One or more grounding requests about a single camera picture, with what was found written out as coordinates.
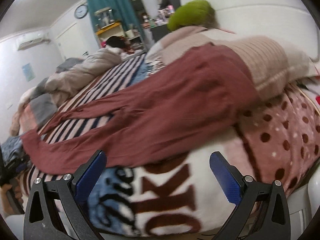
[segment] round clock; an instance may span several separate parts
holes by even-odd
[[[87,15],[87,13],[88,13],[88,7],[85,4],[83,4],[76,9],[75,17],[77,19],[82,19]]]

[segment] door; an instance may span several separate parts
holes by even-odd
[[[57,43],[65,60],[70,57],[87,57],[89,55],[89,50],[76,23],[57,37]]]

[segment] person's hand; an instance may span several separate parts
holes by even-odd
[[[0,189],[0,197],[1,197],[1,201],[2,201],[2,206],[3,206],[3,210],[5,213],[7,213],[8,215],[15,215],[9,200],[7,198],[7,191],[9,189],[12,188],[12,185],[10,184],[4,184],[1,189]],[[21,193],[21,189],[20,186],[15,187],[14,189],[15,192],[15,198],[18,199],[18,201],[23,204],[23,199],[22,199],[22,193]]]

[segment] plush toy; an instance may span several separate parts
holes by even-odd
[[[190,25],[199,25],[208,29],[217,27],[215,11],[208,1],[194,0],[179,7],[170,16],[168,29],[173,32]]]

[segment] poster on wall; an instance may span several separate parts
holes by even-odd
[[[24,65],[22,67],[22,71],[23,71],[24,76],[26,77],[27,82],[33,80],[36,77],[30,63],[28,63],[27,65]]]

